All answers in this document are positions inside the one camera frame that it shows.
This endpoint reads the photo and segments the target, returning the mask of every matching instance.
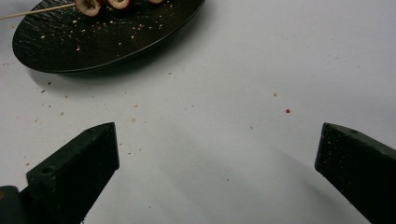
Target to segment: skewer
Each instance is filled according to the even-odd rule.
[[[71,4],[59,6],[59,7],[49,7],[49,8],[39,9],[39,10],[35,10],[35,11],[16,13],[16,14],[5,16],[5,17],[0,17],[0,20],[5,20],[5,19],[19,17],[19,16],[26,16],[26,15],[36,14],[36,13],[48,12],[48,11],[58,10],[61,8],[73,7],[74,5],[75,5],[74,3],[71,3]]]

